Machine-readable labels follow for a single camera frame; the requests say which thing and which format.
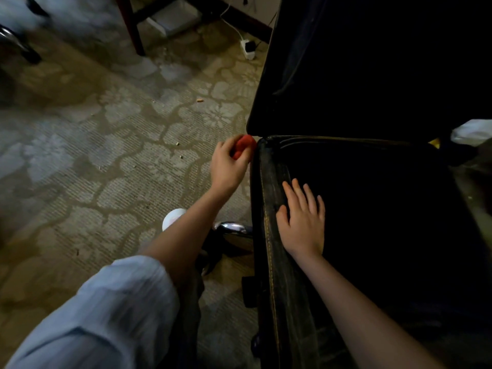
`wooden chair leg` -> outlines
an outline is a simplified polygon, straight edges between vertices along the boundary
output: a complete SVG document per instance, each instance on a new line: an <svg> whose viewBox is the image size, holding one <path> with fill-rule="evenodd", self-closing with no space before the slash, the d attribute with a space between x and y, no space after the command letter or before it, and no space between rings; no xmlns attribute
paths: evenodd
<svg viewBox="0 0 492 369"><path fill-rule="evenodd" d="M126 29L130 35L131 41L138 55L145 55L144 46L140 39L140 33L138 32L137 23L133 17L133 9L131 7L130 0L116 0L116 4L120 8L121 16L126 24Z"/></svg>

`black suitcase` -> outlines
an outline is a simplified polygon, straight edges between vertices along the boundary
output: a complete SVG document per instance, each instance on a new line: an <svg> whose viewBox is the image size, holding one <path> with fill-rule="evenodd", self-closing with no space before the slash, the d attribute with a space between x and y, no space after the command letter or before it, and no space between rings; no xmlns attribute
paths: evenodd
<svg viewBox="0 0 492 369"><path fill-rule="evenodd" d="M251 166L263 367L350 364L280 241L292 178L323 197L323 255L349 281L431 350L473 335L489 353L438 349L447 365L492 365L489 248L427 143L492 117L490 6L282 0L248 122L263 137Z"/></svg>

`white shoe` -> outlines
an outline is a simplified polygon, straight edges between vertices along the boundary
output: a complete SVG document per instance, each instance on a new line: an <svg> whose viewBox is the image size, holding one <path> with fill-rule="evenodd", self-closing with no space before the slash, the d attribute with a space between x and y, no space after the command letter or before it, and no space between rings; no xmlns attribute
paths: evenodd
<svg viewBox="0 0 492 369"><path fill-rule="evenodd" d="M175 209L169 212L162 221L162 231L165 231L167 228L169 228L171 224L178 220L185 212L185 209Z"/></svg>

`red object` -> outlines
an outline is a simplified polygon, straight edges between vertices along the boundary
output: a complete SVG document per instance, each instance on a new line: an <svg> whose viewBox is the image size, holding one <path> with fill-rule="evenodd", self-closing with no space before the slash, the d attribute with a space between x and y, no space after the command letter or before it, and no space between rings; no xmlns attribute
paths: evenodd
<svg viewBox="0 0 492 369"><path fill-rule="evenodd" d="M256 141L253 136L244 135L236 142L236 145L234 145L234 148L231 151L232 159L238 160L243 151L248 147L251 147L251 150L254 151L256 148Z"/></svg>

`shirt sleeve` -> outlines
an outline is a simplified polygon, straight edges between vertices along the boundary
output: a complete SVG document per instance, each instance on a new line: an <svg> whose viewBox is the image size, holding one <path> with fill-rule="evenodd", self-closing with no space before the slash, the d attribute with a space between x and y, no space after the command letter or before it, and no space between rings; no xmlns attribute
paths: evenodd
<svg viewBox="0 0 492 369"><path fill-rule="evenodd" d="M155 367L179 307L161 263L143 255L117 260L46 317L6 368Z"/></svg>

